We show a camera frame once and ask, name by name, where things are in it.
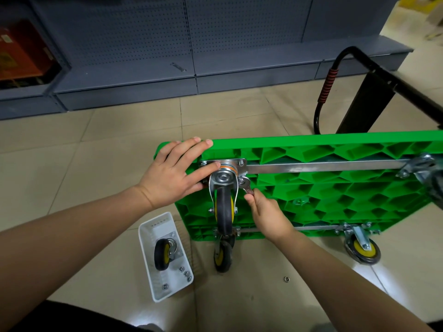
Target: person's right hand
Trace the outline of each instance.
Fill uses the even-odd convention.
[[[259,189],[254,189],[254,195],[246,194],[245,199],[251,207],[255,225],[271,242],[294,231],[276,200],[266,198]]]

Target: yellow wheel hub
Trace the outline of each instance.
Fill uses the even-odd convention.
[[[221,266],[222,263],[223,262],[223,251],[220,249],[220,252],[219,252],[219,257],[217,257],[216,259],[215,259],[215,264],[217,265],[217,266]]]
[[[165,261],[165,263],[169,263],[169,244],[165,245],[165,250],[164,250],[164,255],[163,255],[163,259]]]
[[[372,244],[372,242],[369,242],[371,244],[371,250],[370,251],[365,251],[363,249],[362,246],[360,246],[360,244],[358,243],[357,240],[354,240],[354,248],[355,250],[362,256],[366,257],[366,258],[373,258],[375,255],[377,255],[377,251],[375,250],[374,245]]]

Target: white plastic tray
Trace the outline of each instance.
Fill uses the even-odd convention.
[[[176,255],[178,256],[169,262],[166,270],[158,271],[154,264],[154,248],[156,242],[162,238],[171,238],[176,241]],[[139,239],[154,302],[158,303],[172,296],[194,281],[194,274],[170,212],[142,223],[139,226]]]

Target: red ribbed handle grip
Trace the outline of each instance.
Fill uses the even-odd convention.
[[[332,88],[332,84],[334,83],[335,77],[337,76],[338,69],[330,68],[328,75],[326,76],[325,83],[323,84],[322,91],[318,96],[317,102],[324,104],[326,99],[328,98],[329,92]]]

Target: wheel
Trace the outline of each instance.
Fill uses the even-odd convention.
[[[371,244],[371,250],[365,251],[358,243],[356,236],[352,234],[350,238],[345,240],[345,249],[355,261],[362,264],[373,265],[380,261],[381,252],[374,241],[369,239],[369,242]]]
[[[225,273],[229,270],[232,264],[232,247],[226,241],[220,241],[219,256],[215,257],[214,252],[214,264],[215,270],[219,273]]]
[[[156,269],[159,271],[166,270],[169,267],[169,242],[167,239],[160,239],[156,243],[156,247],[154,249],[154,264],[156,265]]]
[[[228,186],[217,189],[214,208],[219,233],[223,236],[231,235],[232,222],[234,221],[234,201],[231,197],[231,189]]]

